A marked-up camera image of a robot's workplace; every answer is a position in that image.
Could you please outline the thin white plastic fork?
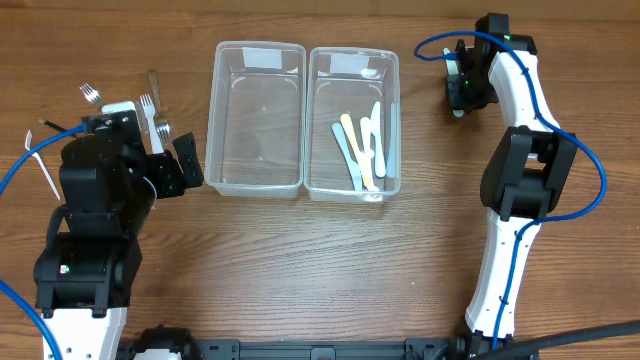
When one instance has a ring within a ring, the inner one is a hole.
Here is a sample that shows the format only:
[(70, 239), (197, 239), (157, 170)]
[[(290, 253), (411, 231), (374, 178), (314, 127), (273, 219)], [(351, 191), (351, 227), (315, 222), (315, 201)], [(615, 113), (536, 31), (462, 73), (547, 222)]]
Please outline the thin white plastic fork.
[[(32, 139), (33, 139), (33, 135), (32, 135), (31, 130), (29, 130), (27, 132), (27, 134), (26, 134), (25, 142), (24, 142), (24, 147), (25, 147), (26, 150), (31, 150)], [(53, 191), (53, 193), (55, 195), (55, 197), (60, 202), (61, 201), (60, 192), (59, 192), (59, 190), (58, 190), (58, 188), (57, 188), (57, 186), (56, 186), (56, 184), (55, 184), (55, 182), (54, 182), (49, 170), (47, 169), (42, 157), (40, 156), (40, 154), (38, 152), (34, 152), (31, 155), (31, 157), (33, 157), (38, 162), (38, 165), (40, 166), (40, 168), (41, 168), (41, 170), (42, 170), (42, 172), (43, 172), (43, 174), (44, 174), (49, 186), (51, 187), (51, 189), (52, 189), (52, 191)]]

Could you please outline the yellow plastic knife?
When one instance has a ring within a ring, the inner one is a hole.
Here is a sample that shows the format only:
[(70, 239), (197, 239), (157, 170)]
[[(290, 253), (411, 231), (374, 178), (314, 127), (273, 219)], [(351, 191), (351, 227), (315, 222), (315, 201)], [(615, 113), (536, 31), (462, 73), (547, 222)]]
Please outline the yellow plastic knife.
[(348, 113), (342, 114), (340, 116), (340, 122), (356, 157), (364, 186), (370, 192), (377, 192), (378, 188), (374, 185), (371, 171), (371, 159), (359, 148), (350, 115)]

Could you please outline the light blue knife top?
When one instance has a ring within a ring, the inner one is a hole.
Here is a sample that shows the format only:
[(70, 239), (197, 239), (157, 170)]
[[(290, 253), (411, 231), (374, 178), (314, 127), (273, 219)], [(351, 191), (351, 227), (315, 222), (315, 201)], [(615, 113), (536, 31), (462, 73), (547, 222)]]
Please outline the light blue knife top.
[(446, 60), (445, 64), (447, 68), (446, 96), (453, 115), (460, 118), (465, 114), (465, 112), (460, 109), (461, 76), (459, 74), (458, 64), (456, 60)]

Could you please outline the long silver metal fork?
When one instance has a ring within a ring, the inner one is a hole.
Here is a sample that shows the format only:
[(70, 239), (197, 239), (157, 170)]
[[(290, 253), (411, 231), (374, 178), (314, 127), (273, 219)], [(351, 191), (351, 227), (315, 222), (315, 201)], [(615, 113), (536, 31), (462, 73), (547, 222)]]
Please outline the long silver metal fork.
[(142, 134), (148, 132), (148, 123), (144, 115), (142, 106), (136, 101), (123, 101), (107, 104), (102, 98), (98, 90), (94, 89), (88, 83), (79, 87), (85, 99), (99, 110), (102, 114), (116, 113), (122, 111), (134, 111), (136, 113), (137, 123)]

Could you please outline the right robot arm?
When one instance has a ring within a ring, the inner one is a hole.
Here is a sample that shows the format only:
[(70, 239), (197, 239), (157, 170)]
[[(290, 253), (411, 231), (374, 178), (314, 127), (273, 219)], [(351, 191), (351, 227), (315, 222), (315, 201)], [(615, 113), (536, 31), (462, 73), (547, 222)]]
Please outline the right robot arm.
[(487, 164), (480, 185), (487, 207), (487, 243), (480, 275), (465, 320), (470, 332), (500, 344), (514, 334), (516, 299), (539, 220), (556, 207), (577, 147), (553, 134), (557, 122), (544, 100), (537, 106), (529, 91), (539, 89), (537, 49), (530, 36), (509, 30), (505, 14), (477, 20), (471, 47), (458, 41), (449, 61), (446, 94), (457, 116), (500, 106), (505, 133)]

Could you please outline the black-handled metal fork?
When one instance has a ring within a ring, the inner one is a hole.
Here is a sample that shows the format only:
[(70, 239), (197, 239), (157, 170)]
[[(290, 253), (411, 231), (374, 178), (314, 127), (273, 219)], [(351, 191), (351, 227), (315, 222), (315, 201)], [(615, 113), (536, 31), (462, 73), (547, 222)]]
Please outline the black-handled metal fork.
[[(54, 129), (55, 131), (57, 131), (59, 133), (64, 133), (64, 132), (70, 131), (70, 130), (68, 130), (66, 128), (63, 128), (63, 127), (59, 126), (58, 124), (55, 124), (53, 122), (50, 122), (50, 121), (47, 121), (47, 120), (44, 120), (44, 119), (39, 119), (38, 122), (40, 124), (44, 125), (44, 126), (47, 126), (47, 127), (51, 128), (51, 129)], [(73, 138), (77, 138), (77, 135), (75, 133), (71, 134), (70, 136), (73, 137)]]

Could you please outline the cream plastic knife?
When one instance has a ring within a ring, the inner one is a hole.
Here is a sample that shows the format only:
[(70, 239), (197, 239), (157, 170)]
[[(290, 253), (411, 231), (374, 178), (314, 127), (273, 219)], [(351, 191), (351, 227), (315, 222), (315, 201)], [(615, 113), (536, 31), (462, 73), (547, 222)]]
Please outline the cream plastic knife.
[(368, 117), (360, 119), (360, 131), (363, 143), (363, 164), (360, 166), (365, 187), (370, 192), (377, 192), (378, 188), (374, 184), (372, 159), (374, 150), (371, 147), (371, 120)]

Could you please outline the pale blue knife bottom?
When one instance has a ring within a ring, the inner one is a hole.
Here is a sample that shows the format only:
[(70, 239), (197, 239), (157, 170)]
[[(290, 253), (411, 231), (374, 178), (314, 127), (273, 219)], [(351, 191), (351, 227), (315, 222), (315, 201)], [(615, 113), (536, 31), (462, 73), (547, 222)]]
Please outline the pale blue knife bottom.
[(351, 177), (351, 181), (353, 184), (353, 188), (355, 191), (363, 190), (363, 181), (361, 177), (361, 171), (358, 163), (351, 156), (351, 152), (349, 151), (349, 145), (347, 144), (346, 135), (344, 129), (341, 124), (333, 123), (331, 126), (333, 135), (338, 143), (338, 146), (341, 150), (341, 153), (345, 159), (345, 162), (348, 167), (348, 171)]

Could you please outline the white plastic knife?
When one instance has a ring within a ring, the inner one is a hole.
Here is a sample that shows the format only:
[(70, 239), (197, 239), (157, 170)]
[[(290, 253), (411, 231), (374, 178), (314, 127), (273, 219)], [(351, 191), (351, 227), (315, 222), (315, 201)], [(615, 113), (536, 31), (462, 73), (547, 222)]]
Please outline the white plastic knife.
[(381, 135), (381, 103), (375, 102), (371, 111), (371, 134), (374, 137), (374, 171), (378, 178), (386, 176), (386, 165)]

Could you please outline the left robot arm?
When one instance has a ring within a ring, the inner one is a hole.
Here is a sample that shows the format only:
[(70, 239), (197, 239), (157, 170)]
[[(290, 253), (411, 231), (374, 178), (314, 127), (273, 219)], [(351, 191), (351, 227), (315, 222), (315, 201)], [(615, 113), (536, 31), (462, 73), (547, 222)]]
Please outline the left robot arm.
[(138, 132), (101, 130), (62, 149), (65, 202), (34, 266), (45, 358), (115, 358), (151, 209), (203, 183), (194, 135), (173, 146), (147, 154)]

